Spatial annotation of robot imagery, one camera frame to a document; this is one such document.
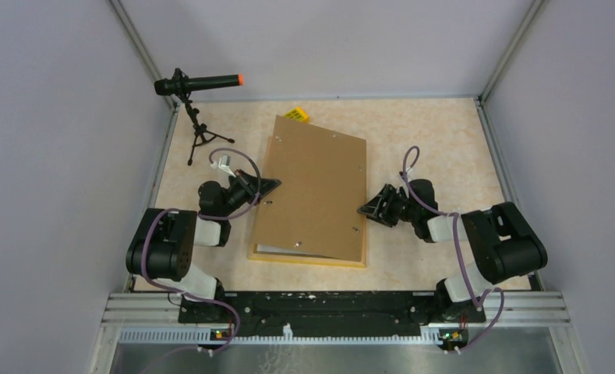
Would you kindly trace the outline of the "building and sky photo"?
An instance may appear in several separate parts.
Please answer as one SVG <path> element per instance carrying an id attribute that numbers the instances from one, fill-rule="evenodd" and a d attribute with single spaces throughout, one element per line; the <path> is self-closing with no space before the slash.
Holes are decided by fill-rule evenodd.
<path id="1" fill-rule="evenodd" d="M 292 255 L 292 256 L 296 254 L 300 254 L 300 251 L 295 251 L 293 249 L 282 249 L 278 247 L 273 247 L 269 245 L 261 245 L 261 244 L 256 245 L 255 251 L 258 253 L 282 254 L 282 255 Z"/>

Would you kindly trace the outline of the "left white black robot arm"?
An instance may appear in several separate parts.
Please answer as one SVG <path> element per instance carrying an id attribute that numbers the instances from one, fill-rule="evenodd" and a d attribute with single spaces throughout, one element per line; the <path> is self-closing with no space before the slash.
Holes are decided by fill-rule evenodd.
<path id="1" fill-rule="evenodd" d="M 366 264 L 366 178 L 354 175 L 346 189 L 342 176 L 265 178 L 231 171 L 228 184 L 204 182 L 198 210 L 148 209 L 125 258 L 126 269 L 180 295 L 208 322 L 234 308 L 222 283 L 192 261 L 197 246 L 222 248 L 232 223 L 257 208 L 253 251 L 261 260 L 357 266 Z"/>

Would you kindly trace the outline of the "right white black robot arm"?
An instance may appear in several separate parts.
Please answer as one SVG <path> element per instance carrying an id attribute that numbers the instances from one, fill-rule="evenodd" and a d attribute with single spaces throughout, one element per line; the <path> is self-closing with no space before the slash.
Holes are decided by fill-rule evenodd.
<path id="1" fill-rule="evenodd" d="M 386 184 L 358 212 L 390 228 L 408 222 L 424 242 L 454 243 L 460 269 L 437 283 L 433 300 L 434 312 L 444 321 L 479 310 L 497 284 L 542 269 L 548 261 L 543 243 L 514 203 L 445 214 L 428 179 L 399 188 Z"/>

